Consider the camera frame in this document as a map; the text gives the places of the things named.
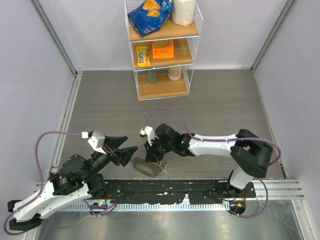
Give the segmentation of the metal key organizer with rings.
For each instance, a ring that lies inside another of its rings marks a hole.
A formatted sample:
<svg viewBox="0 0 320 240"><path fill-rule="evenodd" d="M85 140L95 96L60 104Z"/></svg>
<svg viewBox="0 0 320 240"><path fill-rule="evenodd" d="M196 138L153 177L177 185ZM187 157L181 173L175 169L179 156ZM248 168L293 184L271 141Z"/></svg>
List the metal key organizer with rings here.
<svg viewBox="0 0 320 240"><path fill-rule="evenodd" d="M164 163L162 160L157 160L156 162L145 162L144 158L140 156L134 156L131 159L131 162L133 163L134 169L144 176L157 178L167 174L167 163Z"/></svg>

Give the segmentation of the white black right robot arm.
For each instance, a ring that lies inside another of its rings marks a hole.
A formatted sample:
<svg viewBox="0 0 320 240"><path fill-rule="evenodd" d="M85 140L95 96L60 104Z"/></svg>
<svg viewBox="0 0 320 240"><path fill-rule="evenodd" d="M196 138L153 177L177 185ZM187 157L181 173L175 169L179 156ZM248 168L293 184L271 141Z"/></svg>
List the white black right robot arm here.
<svg viewBox="0 0 320 240"><path fill-rule="evenodd" d="M253 179L267 175L273 148L247 129L229 136L202 136L175 131L167 124L156 129L145 126L140 136L146 138L146 162L161 162L166 153L173 152L181 157L223 156L232 158L238 167L231 171L226 182L226 191L238 197Z"/></svg>

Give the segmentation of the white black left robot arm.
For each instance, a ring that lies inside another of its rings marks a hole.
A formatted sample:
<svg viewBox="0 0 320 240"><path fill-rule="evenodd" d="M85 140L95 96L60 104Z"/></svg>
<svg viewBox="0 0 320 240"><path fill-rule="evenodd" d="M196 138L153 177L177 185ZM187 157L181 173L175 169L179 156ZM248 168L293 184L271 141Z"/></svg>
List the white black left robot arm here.
<svg viewBox="0 0 320 240"><path fill-rule="evenodd" d="M11 215L3 228L9 235L18 235L34 229L58 210L75 202L102 199L108 186L100 171L108 164L126 166L137 146L121 148L127 136L110 137L100 132L83 131L79 137L86 139L93 149L89 159L74 154L62 168L42 182L40 189L24 200L11 200L7 209Z"/></svg>

